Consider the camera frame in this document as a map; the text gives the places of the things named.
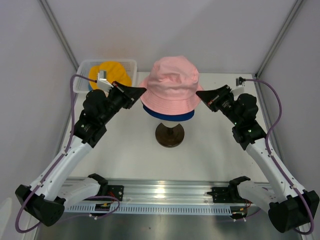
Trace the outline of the blue bucket hat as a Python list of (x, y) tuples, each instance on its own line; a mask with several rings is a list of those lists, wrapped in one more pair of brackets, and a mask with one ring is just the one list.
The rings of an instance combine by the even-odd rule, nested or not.
[(146, 107), (145, 105), (143, 105), (142, 107), (150, 116), (152, 116), (156, 119), (160, 119), (163, 121), (169, 121), (169, 122), (188, 121), (195, 115), (194, 110), (187, 112), (187, 113), (184, 113), (184, 114), (168, 115), (168, 114), (162, 114), (162, 113), (155, 112), (155, 111), (149, 109), (148, 107)]

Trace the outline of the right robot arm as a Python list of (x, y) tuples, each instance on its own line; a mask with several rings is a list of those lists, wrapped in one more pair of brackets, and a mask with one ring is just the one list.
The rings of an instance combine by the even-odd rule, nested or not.
[(320, 198), (294, 178), (272, 149), (268, 134), (256, 120), (257, 98), (248, 93), (235, 98), (228, 85), (200, 90), (196, 94), (212, 112), (222, 112), (234, 124), (235, 141), (257, 163), (272, 188), (268, 191), (249, 177), (238, 177), (229, 182), (230, 200), (244, 199), (255, 204), (268, 214), (272, 225), (281, 233), (309, 224), (310, 229), (305, 234), (311, 234)]

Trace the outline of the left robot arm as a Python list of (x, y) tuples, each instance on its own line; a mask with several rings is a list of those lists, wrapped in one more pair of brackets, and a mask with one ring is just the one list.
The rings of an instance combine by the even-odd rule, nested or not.
[(79, 183), (61, 190), (78, 163), (97, 145), (107, 132), (107, 123), (121, 110), (130, 109), (146, 92), (144, 87), (113, 82), (108, 93), (89, 91), (78, 121), (73, 120), (66, 146), (46, 170), (30, 185), (21, 184), (15, 195), (26, 211), (39, 223), (50, 227), (62, 217), (65, 209), (84, 200), (114, 200), (108, 195), (108, 180), (92, 173)]

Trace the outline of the pink bucket hat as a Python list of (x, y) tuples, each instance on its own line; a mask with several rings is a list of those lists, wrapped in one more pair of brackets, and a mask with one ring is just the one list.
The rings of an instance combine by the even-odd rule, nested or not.
[(163, 57), (140, 83), (146, 89), (140, 100), (148, 109), (162, 115), (187, 114), (201, 101), (196, 95), (203, 90), (199, 78), (198, 69), (185, 56)]

